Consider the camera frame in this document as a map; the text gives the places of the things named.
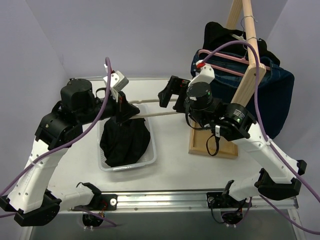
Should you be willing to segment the blue denim skirt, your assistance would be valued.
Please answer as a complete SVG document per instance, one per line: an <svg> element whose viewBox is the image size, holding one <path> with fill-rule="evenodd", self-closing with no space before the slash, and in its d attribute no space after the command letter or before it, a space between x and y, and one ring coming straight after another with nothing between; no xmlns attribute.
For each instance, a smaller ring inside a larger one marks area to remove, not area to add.
<svg viewBox="0 0 320 240"><path fill-rule="evenodd" d="M207 56L205 53L198 53L199 51L195 53L191 63L190 73L192 77L196 76L196 62ZM291 72L274 64L268 58L265 66L270 67L270 71L267 70L258 86L258 108L266 134L274 139L281 132L286 122L295 77ZM215 77L210 83L213 97L221 99L224 103L230 103L241 80L242 77ZM246 109L257 120L254 96L249 100Z"/></svg>

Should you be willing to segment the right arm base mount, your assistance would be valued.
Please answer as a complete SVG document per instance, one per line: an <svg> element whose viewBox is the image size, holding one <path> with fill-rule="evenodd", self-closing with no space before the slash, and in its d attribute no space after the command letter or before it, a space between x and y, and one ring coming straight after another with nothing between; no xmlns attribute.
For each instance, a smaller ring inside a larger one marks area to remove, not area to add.
<svg viewBox="0 0 320 240"><path fill-rule="evenodd" d="M237 201L229 196L230 187L234 183L234 180L228 181L223 191L207 192L207 206L210 209L211 216L217 224L224 224L226 227L234 227L245 218L248 212L243 213L243 209L249 210L252 207L252 198L244 198L241 201ZM231 209L231 211L220 212L220 220L217 220L214 214L214 209Z"/></svg>

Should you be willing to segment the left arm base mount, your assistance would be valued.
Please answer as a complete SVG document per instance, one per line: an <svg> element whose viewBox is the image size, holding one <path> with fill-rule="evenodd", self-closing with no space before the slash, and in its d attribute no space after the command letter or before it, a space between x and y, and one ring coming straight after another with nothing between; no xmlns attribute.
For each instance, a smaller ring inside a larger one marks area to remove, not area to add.
<svg viewBox="0 0 320 240"><path fill-rule="evenodd" d="M115 211L117 209L118 196L116 194L101 194L94 197L88 204L84 205L84 214L82 215L82 223L90 229L95 228L114 228L117 226L111 220L107 220L107 211Z"/></svg>

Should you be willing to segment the pink hanger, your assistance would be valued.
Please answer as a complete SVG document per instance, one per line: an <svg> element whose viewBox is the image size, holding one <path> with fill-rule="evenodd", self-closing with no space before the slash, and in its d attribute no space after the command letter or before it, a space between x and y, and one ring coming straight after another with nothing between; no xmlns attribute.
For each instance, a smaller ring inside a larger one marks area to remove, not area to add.
<svg viewBox="0 0 320 240"><path fill-rule="evenodd" d="M242 78L249 66L244 57L231 52L218 52L206 61L214 71L216 78Z"/></svg>

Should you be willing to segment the cream white hanger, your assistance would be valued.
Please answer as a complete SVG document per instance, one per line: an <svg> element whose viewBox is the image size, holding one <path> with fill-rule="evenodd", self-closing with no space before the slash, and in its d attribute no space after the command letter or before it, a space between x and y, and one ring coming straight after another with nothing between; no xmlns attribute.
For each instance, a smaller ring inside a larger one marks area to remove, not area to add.
<svg viewBox="0 0 320 240"><path fill-rule="evenodd" d="M151 117L160 117L160 116L170 116L170 115L177 115L179 112L175 110L166 110L165 108L161 108L159 106L152 106L152 104L158 104L160 101L158 99L140 99L140 100L131 100L129 101L130 104L134 105L146 105L146 112L139 113L131 119L138 119L138 118L151 118Z"/></svg>

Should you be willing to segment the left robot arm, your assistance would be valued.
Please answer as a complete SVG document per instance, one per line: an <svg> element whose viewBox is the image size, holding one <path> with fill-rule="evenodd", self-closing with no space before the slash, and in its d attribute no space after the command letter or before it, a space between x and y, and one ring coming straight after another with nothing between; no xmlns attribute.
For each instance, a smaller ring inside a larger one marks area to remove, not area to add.
<svg viewBox="0 0 320 240"><path fill-rule="evenodd" d="M83 138L100 120L124 122L139 113L128 103L123 88L128 79L119 74L105 77L105 96L94 95L87 79L71 79L60 91L60 101L45 115L36 132L29 162L0 195L0 206L22 227L44 226L60 211L85 207L97 209L102 192L89 182L74 190L58 193L48 189L51 177L69 148Z"/></svg>

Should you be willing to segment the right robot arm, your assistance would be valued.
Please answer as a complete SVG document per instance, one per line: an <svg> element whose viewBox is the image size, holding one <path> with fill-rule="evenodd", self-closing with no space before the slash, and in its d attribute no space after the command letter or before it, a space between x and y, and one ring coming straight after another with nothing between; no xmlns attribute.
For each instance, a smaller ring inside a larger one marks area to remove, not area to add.
<svg viewBox="0 0 320 240"><path fill-rule="evenodd" d="M261 166L259 173L253 176L242 181L228 181L222 192L225 205L232 207L254 196L282 201L299 195L302 187L299 177L305 173L307 163L289 157L264 136L260 124L244 106L214 98L207 82L191 83L177 76L171 76L158 93L160 107L167 107L172 95L178 96L173 109L185 115L187 124L193 120L199 125L191 125L193 130L210 131L217 151L220 139L224 138Z"/></svg>

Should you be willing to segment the black skirt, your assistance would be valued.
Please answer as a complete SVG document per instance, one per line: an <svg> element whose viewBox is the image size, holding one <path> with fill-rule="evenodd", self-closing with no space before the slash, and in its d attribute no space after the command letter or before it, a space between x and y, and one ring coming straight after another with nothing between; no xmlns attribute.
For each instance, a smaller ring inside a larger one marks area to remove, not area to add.
<svg viewBox="0 0 320 240"><path fill-rule="evenodd" d="M112 119L105 122L99 146L109 167L135 164L143 156L151 140L145 121L136 118L122 124Z"/></svg>

